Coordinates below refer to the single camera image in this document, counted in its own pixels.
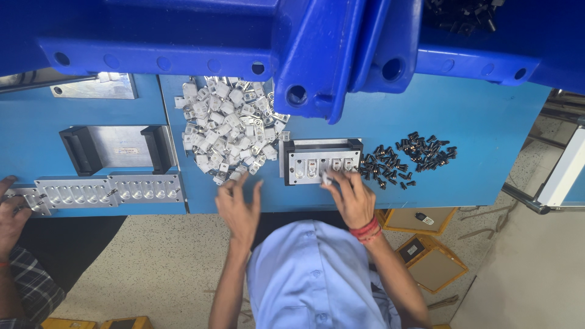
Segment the white panel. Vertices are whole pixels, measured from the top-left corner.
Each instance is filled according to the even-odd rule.
[[[580,128],[575,131],[561,155],[538,197],[538,202],[549,206],[560,206],[583,166],[585,166],[585,129]]]

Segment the floor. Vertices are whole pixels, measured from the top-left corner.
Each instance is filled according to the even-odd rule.
[[[566,138],[570,132],[569,126],[552,119],[539,117],[535,124],[547,138],[555,138],[559,130]],[[560,153],[549,150],[552,148],[537,142],[530,144],[518,155],[507,182],[524,189],[535,172],[554,165]],[[498,234],[491,240],[486,232],[463,240],[457,238],[482,228],[495,229],[501,213],[460,219],[511,205],[512,201],[500,193],[494,205],[458,211],[438,237],[469,271],[435,295],[423,291],[427,304],[459,295],[457,304],[431,311],[434,324],[450,322]],[[412,237],[395,231],[384,234],[393,248]],[[228,237],[229,231],[217,215],[130,216],[52,316],[103,322],[147,315],[157,329],[206,328]],[[242,310],[249,309],[249,303],[244,302]],[[239,322],[239,328],[254,327],[254,321],[243,314]]]

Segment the black handle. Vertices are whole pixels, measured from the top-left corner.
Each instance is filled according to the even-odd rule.
[[[59,135],[78,176],[91,176],[104,167],[86,126],[71,127]]]
[[[150,153],[152,166],[154,167],[152,174],[166,174],[171,167],[171,157],[168,152],[166,138],[164,137],[163,126],[148,126],[142,129],[140,134],[146,139],[146,145],[148,146],[148,152]]]

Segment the person's left hand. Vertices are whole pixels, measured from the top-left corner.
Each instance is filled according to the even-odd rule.
[[[238,181],[230,179],[220,186],[215,205],[231,232],[230,243],[241,243],[242,248],[250,249],[260,221],[260,187],[264,181],[256,183],[252,203],[246,204],[242,186],[247,177],[248,172]]]
[[[6,194],[16,177],[8,176],[0,180],[0,197]],[[22,228],[32,215],[30,208],[22,208],[16,214],[14,211],[25,202],[23,197],[11,197],[0,203],[0,263],[8,261],[10,251],[16,245]]]

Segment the light blue shirt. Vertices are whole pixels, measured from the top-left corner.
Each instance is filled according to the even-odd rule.
[[[400,317],[368,268],[366,248],[320,221],[290,223],[270,234],[248,261],[257,328],[391,328]]]

